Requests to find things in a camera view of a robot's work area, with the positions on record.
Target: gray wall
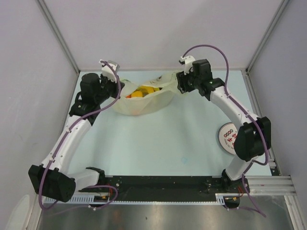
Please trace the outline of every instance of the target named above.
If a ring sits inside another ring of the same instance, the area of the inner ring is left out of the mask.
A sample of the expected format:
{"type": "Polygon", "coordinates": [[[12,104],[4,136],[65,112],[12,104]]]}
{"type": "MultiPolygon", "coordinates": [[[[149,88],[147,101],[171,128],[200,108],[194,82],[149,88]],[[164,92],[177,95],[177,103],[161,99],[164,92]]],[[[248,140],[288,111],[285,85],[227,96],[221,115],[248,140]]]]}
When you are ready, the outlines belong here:
{"type": "Polygon", "coordinates": [[[272,145],[292,176],[307,214],[307,1],[290,2],[251,70],[260,109],[272,121],[272,145]]]}
{"type": "Polygon", "coordinates": [[[0,31],[0,229],[17,230],[35,197],[27,172],[56,142],[77,75],[34,0],[1,1],[0,31]]]}
{"type": "MultiPolygon", "coordinates": [[[[81,70],[108,58],[121,69],[180,68],[190,47],[212,44],[232,68],[244,68],[282,0],[46,0],[81,70]]],[[[218,52],[200,48],[214,68],[218,52]]]]}

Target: white plastic bag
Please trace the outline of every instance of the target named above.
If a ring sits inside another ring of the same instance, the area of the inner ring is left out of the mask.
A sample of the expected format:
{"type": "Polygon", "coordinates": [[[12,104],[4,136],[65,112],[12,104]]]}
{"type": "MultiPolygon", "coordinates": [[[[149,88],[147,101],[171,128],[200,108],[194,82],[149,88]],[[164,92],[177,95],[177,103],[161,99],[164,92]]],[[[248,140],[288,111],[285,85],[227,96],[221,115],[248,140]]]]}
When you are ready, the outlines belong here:
{"type": "Polygon", "coordinates": [[[113,109],[125,115],[143,115],[162,109],[170,103],[175,93],[180,94],[177,88],[177,73],[178,71],[166,73],[156,79],[141,84],[143,86],[162,88],[144,97],[126,98],[126,96],[133,93],[140,85],[128,80],[122,80],[125,83],[125,87],[120,93],[120,99],[112,106],[113,109]]]}

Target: white circular label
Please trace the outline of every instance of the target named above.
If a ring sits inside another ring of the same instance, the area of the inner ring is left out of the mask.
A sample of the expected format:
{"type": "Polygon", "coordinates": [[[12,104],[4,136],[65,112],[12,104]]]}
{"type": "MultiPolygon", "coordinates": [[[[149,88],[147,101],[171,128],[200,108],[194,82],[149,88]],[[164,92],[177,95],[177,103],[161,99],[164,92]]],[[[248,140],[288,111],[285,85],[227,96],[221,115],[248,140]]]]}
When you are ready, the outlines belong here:
{"type": "Polygon", "coordinates": [[[233,123],[227,123],[220,128],[218,138],[221,146],[224,150],[232,155],[235,155],[235,140],[237,138],[238,131],[233,123]]]}

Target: light blue table surface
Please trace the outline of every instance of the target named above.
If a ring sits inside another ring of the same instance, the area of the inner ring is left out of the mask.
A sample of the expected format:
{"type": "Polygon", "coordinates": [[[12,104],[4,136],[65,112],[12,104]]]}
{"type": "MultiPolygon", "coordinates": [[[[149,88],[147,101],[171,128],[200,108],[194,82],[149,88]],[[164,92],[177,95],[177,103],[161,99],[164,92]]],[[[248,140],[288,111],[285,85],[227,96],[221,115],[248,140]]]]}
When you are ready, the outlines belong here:
{"type": "MultiPolygon", "coordinates": [[[[74,97],[80,91],[81,76],[85,73],[80,73],[74,97]]],[[[142,84],[163,73],[165,71],[120,71],[118,74],[121,79],[142,84]]],[[[225,73],[213,71],[213,77],[225,80],[225,73]]],[[[251,110],[240,71],[230,71],[228,87],[251,110]]],[[[69,173],[92,166],[105,170],[106,175],[221,175],[233,158],[217,139],[220,127],[228,122],[228,117],[197,91],[175,95],[167,107],[148,115],[126,116],[109,108],[99,114],[80,142],[69,173]]],[[[258,160],[264,162],[264,155],[258,160]]],[[[268,166],[257,164],[247,173],[270,174],[268,166]]]]}

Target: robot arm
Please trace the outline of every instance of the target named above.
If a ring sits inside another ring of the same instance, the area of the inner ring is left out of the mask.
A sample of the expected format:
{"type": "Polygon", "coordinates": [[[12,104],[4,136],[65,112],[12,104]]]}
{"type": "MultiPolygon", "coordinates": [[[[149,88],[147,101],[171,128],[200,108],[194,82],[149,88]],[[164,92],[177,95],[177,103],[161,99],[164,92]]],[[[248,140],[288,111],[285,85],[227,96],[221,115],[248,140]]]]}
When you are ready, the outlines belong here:
{"type": "MultiPolygon", "coordinates": [[[[109,62],[109,65],[117,72],[118,64],[109,62]]],[[[78,191],[97,183],[103,184],[101,180],[105,178],[104,171],[97,168],[89,167],[76,174],[69,175],[67,173],[73,154],[84,135],[94,124],[98,113],[84,119],[81,117],[99,110],[101,103],[109,97],[116,98],[118,94],[117,81],[112,74],[108,67],[104,66],[100,77],[95,73],[82,76],[81,91],[75,98],[68,121],[56,145],[39,166],[32,165],[28,172],[37,194],[46,168],[48,171],[43,182],[42,195],[62,202],[69,201],[75,190],[78,191]],[[56,149],[58,149],[57,154],[52,158],[56,149]]]]}
{"type": "MultiPolygon", "coordinates": [[[[193,56],[187,56],[182,57],[179,62],[185,64],[185,67],[184,71],[177,74],[178,89],[182,93],[197,89],[201,96],[206,97],[208,101],[217,105],[238,130],[238,136],[234,144],[236,156],[222,173],[222,176],[227,177],[227,180],[236,181],[241,178],[251,161],[264,153],[264,146],[260,135],[251,120],[227,96],[225,93],[225,83],[220,78],[214,79],[212,77],[211,66],[208,60],[195,60],[193,56]]],[[[241,103],[239,104],[260,126],[269,149],[271,147],[270,120],[267,117],[259,118],[259,116],[246,109],[241,103]]]]}

